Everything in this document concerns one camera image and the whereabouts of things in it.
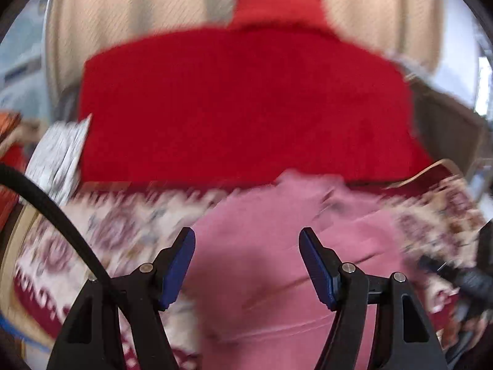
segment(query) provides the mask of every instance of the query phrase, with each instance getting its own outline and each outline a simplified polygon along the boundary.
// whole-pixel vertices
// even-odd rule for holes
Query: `white patterned fabric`
[[[395,216],[404,236],[403,253],[413,263],[427,254],[460,267],[476,265],[478,233],[486,220],[461,176],[445,178],[416,198],[395,196],[384,204]],[[458,292],[437,275],[424,277],[418,272],[415,277],[422,283],[429,313],[442,311],[449,297]]]
[[[84,194],[62,210],[112,277],[130,274],[171,246],[184,226],[192,226],[218,200],[220,191],[197,198],[182,191],[158,196]],[[30,229],[16,263],[16,295],[51,336],[87,281],[89,270],[73,248],[42,216]],[[198,368],[199,335],[194,304],[183,292],[160,313],[181,370]],[[127,368],[137,370],[130,326],[120,314]]]
[[[179,27],[227,24],[235,0],[51,0],[48,80],[55,101],[78,83],[86,60],[126,41]],[[403,55],[428,71],[440,57],[443,0],[325,0],[327,21],[345,39]]]
[[[91,117],[76,122],[56,122],[39,141],[26,169],[26,177],[58,205],[68,202],[78,184],[77,165]]]

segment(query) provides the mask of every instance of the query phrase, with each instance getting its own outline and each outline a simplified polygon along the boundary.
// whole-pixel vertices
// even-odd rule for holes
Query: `black cable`
[[[0,184],[22,196],[60,231],[126,315],[127,300],[115,289],[103,265],[58,205],[23,174],[3,163],[0,163]]]

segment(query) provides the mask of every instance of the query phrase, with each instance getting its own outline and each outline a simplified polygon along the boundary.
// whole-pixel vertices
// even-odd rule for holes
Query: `red towel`
[[[430,159],[393,64],[317,31],[200,29],[89,60],[82,181],[244,186],[285,169],[400,180]]]
[[[304,27],[332,33],[322,0],[237,0],[231,29],[258,26]]]

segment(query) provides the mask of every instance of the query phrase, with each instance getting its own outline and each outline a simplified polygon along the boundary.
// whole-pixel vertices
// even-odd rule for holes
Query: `metal screw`
[[[342,265],[342,269],[346,271],[347,273],[351,274],[356,271],[356,266],[354,266],[353,263],[344,263]]]
[[[406,276],[403,273],[395,273],[394,274],[394,279],[397,282],[404,282],[406,280]]]
[[[142,266],[139,267],[139,270],[141,273],[150,273],[154,267],[152,266],[152,263],[144,263]]]

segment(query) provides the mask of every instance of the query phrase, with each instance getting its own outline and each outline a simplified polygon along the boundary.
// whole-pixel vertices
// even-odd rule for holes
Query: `black object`
[[[422,269],[437,274],[450,282],[456,288],[460,288],[460,294],[467,296],[472,301],[479,301],[484,309],[493,308],[493,277],[477,268],[457,268],[447,262],[422,256],[418,262]]]
[[[111,282],[111,279],[100,263],[87,242],[82,238],[77,228],[63,214],[63,211],[50,197],[39,189],[34,183],[27,179],[19,171],[0,163],[0,183],[22,196],[26,201],[36,208],[53,226],[60,231],[63,237],[72,245],[77,254],[87,264],[89,269],[104,284],[118,307],[123,313],[126,312],[125,299]]]
[[[493,274],[492,252],[493,223],[489,221],[479,232],[478,251],[476,255],[476,266],[486,274]],[[489,370],[493,363],[493,326],[486,327],[485,333],[479,342],[469,351],[465,352],[457,363],[454,370]]]
[[[369,370],[447,369],[433,326],[403,274],[376,277],[342,264],[311,228],[302,230],[299,246],[320,301],[337,311],[315,370],[354,368],[368,304],[378,305]]]
[[[443,260],[426,255],[418,262],[423,270],[435,273],[459,288],[460,299],[455,319],[462,325],[493,308],[493,277],[490,264],[492,226],[489,221],[479,232],[475,268],[456,268]],[[472,331],[458,333],[458,342],[445,352],[445,360],[450,370],[455,368],[462,355],[468,350],[473,337]]]
[[[184,228],[173,246],[154,262],[112,282],[127,298],[127,318],[142,370],[178,370],[159,310],[173,303],[195,248],[195,235]],[[57,337],[47,370],[124,370],[117,306],[103,285],[88,280]]]

